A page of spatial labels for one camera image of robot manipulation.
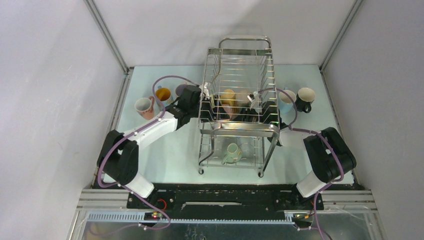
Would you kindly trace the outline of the light blue faceted mug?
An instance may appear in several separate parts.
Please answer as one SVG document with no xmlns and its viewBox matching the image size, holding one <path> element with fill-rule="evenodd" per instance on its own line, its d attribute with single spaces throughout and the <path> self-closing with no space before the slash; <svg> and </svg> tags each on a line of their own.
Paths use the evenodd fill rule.
<svg viewBox="0 0 424 240">
<path fill-rule="evenodd" d="M 278 107 L 281 115 L 284 115 L 293 109 L 292 100 L 294 102 L 297 100 L 296 94 L 289 89 L 284 89 L 279 93 L 278 97 Z"/>
</svg>

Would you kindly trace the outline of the iridescent pale pink mug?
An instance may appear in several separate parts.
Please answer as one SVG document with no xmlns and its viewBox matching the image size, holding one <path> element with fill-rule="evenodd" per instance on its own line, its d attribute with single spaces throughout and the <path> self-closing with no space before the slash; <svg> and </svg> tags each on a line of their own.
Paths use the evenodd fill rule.
<svg viewBox="0 0 424 240">
<path fill-rule="evenodd" d="M 188 86 L 188 84 L 180 84 L 175 88 L 175 95 L 180 97 L 184 91 L 184 89 Z"/>
</svg>

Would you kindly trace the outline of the black mug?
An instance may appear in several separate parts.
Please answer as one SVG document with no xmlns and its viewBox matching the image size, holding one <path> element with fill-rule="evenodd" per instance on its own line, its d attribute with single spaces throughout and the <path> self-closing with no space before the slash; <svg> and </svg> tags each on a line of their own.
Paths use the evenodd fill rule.
<svg viewBox="0 0 424 240">
<path fill-rule="evenodd" d="M 295 101 L 295 108 L 299 112 L 310 113 L 312 110 L 312 103 L 316 99 L 314 90 L 308 87 L 302 87 L 298 90 Z"/>
</svg>

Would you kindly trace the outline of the blue butterfly mug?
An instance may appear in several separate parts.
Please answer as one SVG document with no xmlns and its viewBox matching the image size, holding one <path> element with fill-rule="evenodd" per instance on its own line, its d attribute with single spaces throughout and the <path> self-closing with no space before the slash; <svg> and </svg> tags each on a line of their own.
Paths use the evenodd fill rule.
<svg viewBox="0 0 424 240">
<path fill-rule="evenodd" d="M 174 102 L 172 92 L 169 88 L 159 86 L 155 91 L 157 97 L 157 105 L 161 107 L 161 104 L 164 107 L 171 105 Z"/>
</svg>

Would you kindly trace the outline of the salmon dotted mug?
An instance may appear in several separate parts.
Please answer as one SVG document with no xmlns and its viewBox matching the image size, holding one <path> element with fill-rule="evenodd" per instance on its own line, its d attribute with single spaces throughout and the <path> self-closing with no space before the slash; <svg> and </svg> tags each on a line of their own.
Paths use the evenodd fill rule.
<svg viewBox="0 0 424 240">
<path fill-rule="evenodd" d="M 155 98 L 153 96 L 143 97 L 135 102 L 134 108 L 145 120 L 151 120 L 155 116 L 154 104 Z"/>
</svg>

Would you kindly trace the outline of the pink faceted mug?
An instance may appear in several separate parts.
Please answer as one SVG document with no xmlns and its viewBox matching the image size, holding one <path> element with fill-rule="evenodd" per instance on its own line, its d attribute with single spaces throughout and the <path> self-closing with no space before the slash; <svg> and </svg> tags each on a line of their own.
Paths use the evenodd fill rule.
<svg viewBox="0 0 424 240">
<path fill-rule="evenodd" d="M 239 115 L 239 108 L 236 106 L 231 106 L 229 104 L 223 104 L 222 105 L 223 110 L 228 115 L 227 119 L 229 121 L 233 121 L 238 115 Z"/>
</svg>

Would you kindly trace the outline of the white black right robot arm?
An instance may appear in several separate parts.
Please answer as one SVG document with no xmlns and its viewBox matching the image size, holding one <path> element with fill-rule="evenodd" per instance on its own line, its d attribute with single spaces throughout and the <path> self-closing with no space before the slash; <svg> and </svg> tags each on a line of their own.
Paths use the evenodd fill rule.
<svg viewBox="0 0 424 240">
<path fill-rule="evenodd" d="M 357 165 L 356 159 L 339 132 L 328 127 L 320 132 L 293 127 L 281 118 L 279 110 L 270 101 L 263 106 L 262 112 L 255 109 L 242 109 L 235 118 L 240 122 L 272 124 L 279 128 L 279 138 L 268 137 L 274 149 L 274 160 L 295 161 L 308 156 L 311 171 L 292 186 L 291 204 L 304 209 L 311 202 L 311 196 L 340 182 Z"/>
</svg>

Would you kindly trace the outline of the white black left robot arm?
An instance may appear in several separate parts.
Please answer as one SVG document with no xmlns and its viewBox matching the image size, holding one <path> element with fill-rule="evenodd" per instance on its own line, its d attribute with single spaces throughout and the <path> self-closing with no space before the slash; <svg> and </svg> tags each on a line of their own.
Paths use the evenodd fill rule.
<svg viewBox="0 0 424 240">
<path fill-rule="evenodd" d="M 209 83 L 188 85 L 176 104 L 168 105 L 157 116 L 126 132 L 110 131 L 104 140 L 97 166 L 100 173 L 111 177 L 116 184 L 124 186 L 139 196 L 145 208 L 153 208 L 158 202 L 154 185 L 139 172 L 139 154 L 150 144 L 177 131 L 198 118 L 202 100 L 210 100 Z"/>
</svg>

